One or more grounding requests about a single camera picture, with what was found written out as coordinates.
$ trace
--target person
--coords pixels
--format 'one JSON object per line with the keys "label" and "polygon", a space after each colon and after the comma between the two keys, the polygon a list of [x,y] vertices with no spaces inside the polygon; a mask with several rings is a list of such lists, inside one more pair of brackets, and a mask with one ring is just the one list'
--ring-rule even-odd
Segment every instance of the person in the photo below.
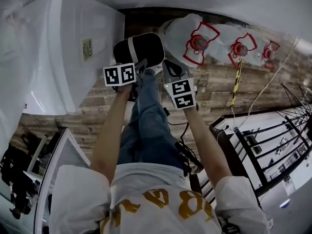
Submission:
{"label": "person", "polygon": [[29,214],[29,199],[30,196],[35,194],[34,183],[23,172],[23,164],[25,159],[19,156],[19,149],[9,146],[8,150],[3,156],[3,167],[1,169],[1,179],[10,187],[11,202],[14,204],[14,209],[9,209],[13,217],[20,219],[21,214]]}
{"label": "person", "polygon": [[214,187],[215,211],[191,190],[176,155],[176,139],[158,102],[154,70],[146,69],[141,78],[130,123],[123,131],[131,85],[119,88],[95,144],[91,169],[60,167],[53,188],[50,232],[220,234],[230,224],[244,234],[269,233],[249,180],[232,176],[195,107],[184,113]]}

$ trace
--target black object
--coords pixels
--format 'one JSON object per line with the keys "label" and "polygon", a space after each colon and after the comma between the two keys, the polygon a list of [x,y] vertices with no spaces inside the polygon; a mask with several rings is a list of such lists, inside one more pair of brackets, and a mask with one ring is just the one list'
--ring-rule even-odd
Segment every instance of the black object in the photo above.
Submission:
{"label": "black object", "polygon": [[172,92],[175,95],[183,94],[186,92],[190,92],[191,87],[188,80],[181,80],[175,83],[174,86],[172,86]]}
{"label": "black object", "polygon": [[237,225],[227,223],[225,226],[222,227],[222,231],[224,234],[239,234],[240,228]]}
{"label": "black object", "polygon": [[[147,67],[147,59],[143,59],[140,61],[137,65],[135,65],[135,70],[136,73],[138,74],[138,78],[140,78],[139,74],[143,73],[145,68]],[[131,93],[129,95],[128,101],[135,102],[137,97],[138,97],[138,92],[137,92],[137,87],[138,87],[138,81],[136,83],[132,83],[132,89]],[[112,89],[117,93],[118,92],[118,87],[112,87]]]}
{"label": "black object", "polygon": [[21,170],[27,171],[31,159],[32,157],[29,154],[9,145],[1,160],[3,162],[1,173],[4,174],[10,170],[11,164],[16,165]]}
{"label": "black object", "polygon": [[26,204],[26,206],[24,208],[24,211],[23,211],[24,215],[28,215],[30,213],[30,211],[31,211],[31,208],[29,207],[28,202],[29,202],[29,200],[27,200],[27,204]]}
{"label": "black object", "polygon": [[54,151],[54,149],[55,149],[55,147],[56,147],[56,145],[57,145],[57,143],[58,143],[58,141],[59,141],[59,138],[60,138],[60,133],[59,133],[59,132],[56,132],[56,133],[53,135],[52,139],[50,140],[50,142],[49,142],[49,144],[48,144],[48,146],[47,146],[47,152],[48,152],[48,153],[51,154],[51,153]]}
{"label": "black object", "polygon": [[29,151],[28,154],[33,155],[40,144],[40,138],[38,138],[31,132],[28,132],[27,134],[23,134],[21,136],[21,139],[23,140],[24,144],[27,147],[27,150]]}
{"label": "black object", "polygon": [[106,84],[114,85],[119,83],[118,68],[104,69],[104,75],[106,77]]}
{"label": "black object", "polygon": [[309,137],[309,139],[312,139],[312,117],[310,116],[308,121],[307,121],[307,127],[308,127],[308,132],[307,132],[307,136]]}
{"label": "black object", "polygon": [[257,142],[257,140],[255,139],[256,136],[257,136],[257,135],[255,135],[255,136],[250,135],[250,136],[246,137],[246,139],[247,139],[248,142],[250,143],[250,146],[254,146],[253,149],[254,149],[255,153],[258,155],[258,154],[260,154],[260,153],[262,152],[262,148],[260,147],[260,145],[257,144],[258,142]]}
{"label": "black object", "polygon": [[197,166],[200,170],[203,170],[204,167],[203,165],[198,161],[196,156],[192,155],[190,152],[189,148],[181,142],[176,142],[175,147],[178,149],[179,153],[184,157],[184,161],[190,161],[192,162],[195,166]]}
{"label": "black object", "polygon": [[49,234],[49,227],[48,227],[48,226],[44,226],[44,227],[42,228],[42,233],[43,233],[43,234]]}
{"label": "black object", "polygon": [[238,128],[235,128],[235,130],[236,130],[236,136],[239,139],[239,142],[242,144],[243,148],[245,149],[251,163],[253,164],[253,167],[259,176],[259,179],[260,179],[262,186],[266,186],[268,184],[268,180],[265,177],[265,175],[262,171],[262,168],[259,165],[257,159],[255,158],[255,155],[254,155],[253,151],[251,150],[251,147],[247,143],[246,139],[244,138],[244,136],[242,135],[240,130]]}
{"label": "black object", "polygon": [[193,192],[203,194],[201,191],[200,183],[197,174],[190,174],[190,186]]}
{"label": "black object", "polygon": [[51,214],[51,203],[52,203],[52,194],[48,195],[49,214]]}
{"label": "black object", "polygon": [[122,66],[121,70],[121,82],[133,82],[135,79],[135,71],[133,69],[133,64],[126,64],[127,66]]}
{"label": "black object", "polygon": [[164,111],[165,111],[165,113],[166,113],[166,116],[168,117],[168,116],[170,115],[168,109],[164,107]]}
{"label": "black object", "polygon": [[[165,58],[165,52],[159,35],[147,33],[133,37],[133,46],[138,62],[147,59],[147,68],[159,65]],[[128,39],[118,42],[113,49],[117,63],[127,64],[132,60]]]}
{"label": "black object", "polygon": [[174,97],[174,99],[175,99],[176,107],[178,109],[185,107],[187,103],[191,105],[194,104],[192,94],[182,95],[180,97]]}
{"label": "black object", "polygon": [[8,232],[6,231],[6,229],[0,224],[0,233],[1,234],[8,234]]}
{"label": "black object", "polygon": [[16,219],[20,219],[20,214],[17,214],[15,211],[13,211],[12,209],[9,209],[10,212],[12,213],[13,217]]}
{"label": "black object", "polygon": [[179,65],[177,65],[177,64],[175,64],[172,61],[169,61],[167,59],[164,60],[164,63],[166,64],[168,72],[172,77],[180,77],[181,76],[182,68]]}
{"label": "black object", "polygon": [[27,193],[30,196],[36,194],[34,190],[34,183],[32,180],[23,173],[19,168],[13,166],[10,171],[11,179],[13,182],[12,190],[16,194],[15,198],[15,207],[18,208],[21,212],[26,211],[27,214],[27,205],[28,199],[26,197]]}

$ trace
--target black metal railing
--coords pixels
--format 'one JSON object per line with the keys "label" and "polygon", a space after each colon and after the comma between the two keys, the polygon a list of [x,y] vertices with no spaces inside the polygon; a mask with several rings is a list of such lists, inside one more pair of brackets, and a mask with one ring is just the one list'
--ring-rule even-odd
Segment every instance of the black metal railing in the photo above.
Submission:
{"label": "black metal railing", "polygon": [[[251,163],[253,164],[253,167],[260,179],[259,187],[255,189],[255,193],[257,196],[262,195],[267,190],[275,186],[278,182],[280,182],[285,176],[287,176],[291,171],[293,171],[298,165],[298,161],[302,160],[302,158],[305,158],[308,153],[311,150],[310,146],[310,140],[308,138],[303,138],[302,134],[306,129],[306,126],[302,125],[307,123],[307,118],[310,117],[310,112],[306,110],[305,114],[296,114],[292,118],[288,116],[283,116],[285,121],[275,125],[271,126],[265,129],[257,129],[254,130],[248,130],[244,132],[240,132],[239,129],[236,130],[236,136],[239,140],[239,142],[242,145],[242,149],[240,150],[240,153],[242,150],[245,150],[246,155],[250,158]],[[271,136],[268,139],[262,140],[257,142],[255,140],[255,137],[250,139],[252,136],[256,136],[257,134],[264,133],[266,131],[270,131],[272,129],[276,129],[278,127],[285,126],[287,129],[283,130],[281,133]],[[290,133],[292,135],[292,138],[285,141],[284,143],[280,143],[277,147],[266,151],[262,154],[257,155],[259,152],[257,152],[256,148],[264,143],[270,142],[274,139],[277,139],[278,137],[284,136],[287,133]],[[283,155],[280,159],[276,161],[271,161],[266,167],[261,167],[258,160],[260,158],[263,158],[269,154],[272,154],[273,152],[277,152],[278,150],[283,150],[285,147],[290,145],[293,142],[293,145],[296,145],[291,151]]]}

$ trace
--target white plastic bag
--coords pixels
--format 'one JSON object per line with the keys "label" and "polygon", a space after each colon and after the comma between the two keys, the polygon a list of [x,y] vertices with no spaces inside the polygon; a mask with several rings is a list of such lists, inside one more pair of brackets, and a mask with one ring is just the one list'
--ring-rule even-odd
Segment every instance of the white plastic bag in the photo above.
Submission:
{"label": "white plastic bag", "polygon": [[211,42],[207,48],[210,56],[223,63],[232,63],[238,68],[239,59],[247,60],[257,45],[250,34],[242,34],[237,28],[227,24],[214,24],[220,37]]}
{"label": "white plastic bag", "polygon": [[246,60],[252,65],[262,66],[264,65],[267,69],[274,69],[272,66],[272,60],[275,58],[275,52],[279,49],[279,44],[275,41],[271,41],[261,35],[260,32],[255,31],[250,28],[239,28],[243,33],[249,33],[253,36],[255,42],[258,45],[258,48],[251,52],[253,58]]}
{"label": "white plastic bag", "polygon": [[204,23],[202,17],[189,14],[164,23],[159,35],[166,51],[178,61],[196,68],[204,64],[209,43],[220,33]]}

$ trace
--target hand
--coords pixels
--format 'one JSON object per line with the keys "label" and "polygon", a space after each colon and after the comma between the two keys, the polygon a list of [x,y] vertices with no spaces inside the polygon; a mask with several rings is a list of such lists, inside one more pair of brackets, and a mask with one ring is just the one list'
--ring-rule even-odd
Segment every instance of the hand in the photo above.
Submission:
{"label": "hand", "polygon": [[130,83],[130,84],[127,84],[127,85],[124,85],[124,86],[119,87],[119,88],[118,88],[117,95],[123,96],[123,97],[125,97],[125,99],[128,100],[129,94],[130,94],[130,92],[131,92],[131,90],[132,90],[132,85],[133,85],[133,84]]}

